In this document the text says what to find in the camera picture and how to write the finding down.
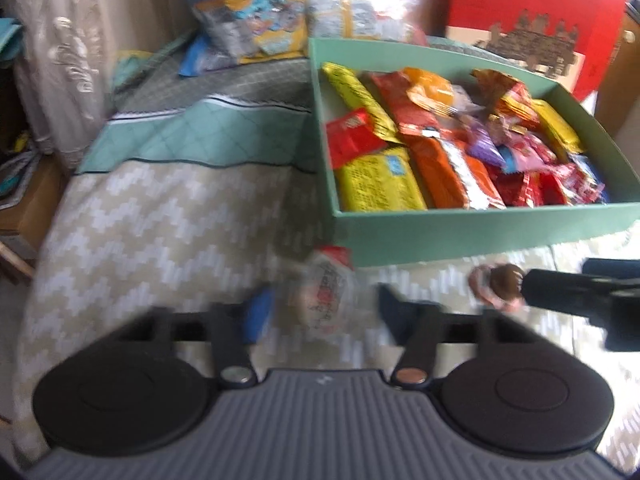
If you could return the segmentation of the pink brown candy packet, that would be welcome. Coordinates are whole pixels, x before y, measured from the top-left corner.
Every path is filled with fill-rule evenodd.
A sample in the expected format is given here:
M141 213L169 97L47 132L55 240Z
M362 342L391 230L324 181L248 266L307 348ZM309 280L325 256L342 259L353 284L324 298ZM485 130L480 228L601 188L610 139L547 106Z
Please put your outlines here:
M515 312L524 306L521 292L525 272L513 263L482 264L468 277L474 297L485 306Z

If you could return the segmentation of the white red snack packet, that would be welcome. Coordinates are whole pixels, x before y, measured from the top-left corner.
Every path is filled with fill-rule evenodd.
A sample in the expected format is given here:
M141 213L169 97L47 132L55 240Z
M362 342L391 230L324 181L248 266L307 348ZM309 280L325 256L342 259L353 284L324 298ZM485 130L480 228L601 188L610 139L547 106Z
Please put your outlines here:
M305 260L294 282L291 304L307 334L326 339L345 329L357 299L350 251L322 246Z

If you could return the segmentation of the mint green cardboard box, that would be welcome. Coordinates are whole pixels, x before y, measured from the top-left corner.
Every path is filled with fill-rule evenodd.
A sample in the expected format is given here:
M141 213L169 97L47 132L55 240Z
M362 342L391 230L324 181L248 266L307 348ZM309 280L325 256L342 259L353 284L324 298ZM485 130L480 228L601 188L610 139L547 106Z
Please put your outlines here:
M570 92L550 79L487 58L396 42L312 38L309 58L322 235L329 243L349 248L355 266L455 259L574 242L623 231L639 218L638 174L600 124ZM476 68L510 74L524 82L533 96L548 101L580 135L610 200L605 205L490 211L341 211L324 125L346 113L346 107L320 74L325 62L356 72L420 67L459 84L472 84L471 73Z

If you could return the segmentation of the orange white snack packet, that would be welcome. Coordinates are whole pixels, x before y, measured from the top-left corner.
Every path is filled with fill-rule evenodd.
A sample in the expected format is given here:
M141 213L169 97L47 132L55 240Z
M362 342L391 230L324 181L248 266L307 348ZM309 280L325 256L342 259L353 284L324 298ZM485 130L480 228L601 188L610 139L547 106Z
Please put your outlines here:
M484 164L461 141L436 130L404 134L413 165L437 209L504 209L506 204Z

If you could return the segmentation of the patterned bed quilt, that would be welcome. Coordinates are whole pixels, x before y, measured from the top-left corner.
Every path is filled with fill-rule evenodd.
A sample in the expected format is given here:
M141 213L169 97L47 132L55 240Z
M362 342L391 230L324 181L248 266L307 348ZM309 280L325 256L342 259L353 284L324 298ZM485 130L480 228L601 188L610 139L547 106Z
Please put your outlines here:
M50 368L148 310L203 310L235 302L263 282L280 282L283 307L252 351L270 367L389 370L399 351L363 311L371 285L454 312L479 305L466 276L479 263L575 272L589 257L639 259L638 221L591 240L519 252L380 266L358 271L354 325L313 341L288 311L296 271L322 233L317 191L317 123L304 58L178 79L181 48L159 56L120 96L67 188L41 249L17 338L13 446L28 468L49 449L32 414L32 394ZM603 330L580 318L525 307L516 316L591 365L611 385L616 408L598 451L631 472L639 466L639 353L605 352Z

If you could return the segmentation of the large yellow snack packet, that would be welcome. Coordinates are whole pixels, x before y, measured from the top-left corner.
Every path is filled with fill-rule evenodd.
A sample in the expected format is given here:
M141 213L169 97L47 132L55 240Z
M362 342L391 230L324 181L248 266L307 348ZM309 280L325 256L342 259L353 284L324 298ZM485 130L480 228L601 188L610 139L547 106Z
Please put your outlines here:
M427 210L409 152L401 146L356 158L334 174L342 211Z

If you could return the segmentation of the wooden wardrobe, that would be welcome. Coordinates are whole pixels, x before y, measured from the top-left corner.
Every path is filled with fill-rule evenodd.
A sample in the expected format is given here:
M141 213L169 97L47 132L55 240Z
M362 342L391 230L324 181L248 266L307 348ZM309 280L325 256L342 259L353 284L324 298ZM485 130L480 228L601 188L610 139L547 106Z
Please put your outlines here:
M639 13L626 4L610 64L598 89L594 117L615 138L639 96Z

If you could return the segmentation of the red square snack packet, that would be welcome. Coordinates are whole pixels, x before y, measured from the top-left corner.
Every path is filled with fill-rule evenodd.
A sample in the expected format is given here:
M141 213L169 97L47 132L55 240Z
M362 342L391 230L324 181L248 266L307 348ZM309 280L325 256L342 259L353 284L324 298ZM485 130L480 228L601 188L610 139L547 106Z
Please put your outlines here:
M373 131L371 118L364 108L352 110L326 124L331 167L337 170L358 157L386 148L386 142Z

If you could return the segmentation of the yellow snack stick packet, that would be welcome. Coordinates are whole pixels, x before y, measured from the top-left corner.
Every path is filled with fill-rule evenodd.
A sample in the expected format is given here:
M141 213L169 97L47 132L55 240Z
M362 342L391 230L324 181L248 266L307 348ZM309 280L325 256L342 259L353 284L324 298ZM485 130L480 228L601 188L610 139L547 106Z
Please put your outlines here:
M351 110L363 108L366 111L373 133L378 138L388 143L401 144L393 119L372 96L353 70L333 62L323 63L321 69L329 83Z

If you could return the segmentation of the red gift bag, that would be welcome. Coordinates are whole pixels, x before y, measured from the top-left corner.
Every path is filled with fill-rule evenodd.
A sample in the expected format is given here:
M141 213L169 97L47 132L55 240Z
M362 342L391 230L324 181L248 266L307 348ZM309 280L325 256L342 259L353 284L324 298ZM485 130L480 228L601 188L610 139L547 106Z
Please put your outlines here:
M608 68L627 0L432 0L447 40L562 84L578 100Z

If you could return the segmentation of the cartoon puppy snack gift bag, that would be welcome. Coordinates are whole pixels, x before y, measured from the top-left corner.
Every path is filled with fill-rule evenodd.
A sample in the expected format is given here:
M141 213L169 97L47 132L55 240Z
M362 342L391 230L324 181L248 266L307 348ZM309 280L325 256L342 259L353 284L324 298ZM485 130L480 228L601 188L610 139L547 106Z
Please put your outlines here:
M200 24L180 76L301 58L311 38L421 42L422 0L186 0Z

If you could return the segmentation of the grey embroidered curtain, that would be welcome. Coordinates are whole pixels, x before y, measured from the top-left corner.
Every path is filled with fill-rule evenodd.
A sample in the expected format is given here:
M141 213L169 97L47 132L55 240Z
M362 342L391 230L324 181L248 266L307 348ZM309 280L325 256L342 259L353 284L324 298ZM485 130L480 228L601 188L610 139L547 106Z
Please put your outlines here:
M110 117L119 61L194 25L186 0L1 0L23 26L17 88L35 142L72 169Z

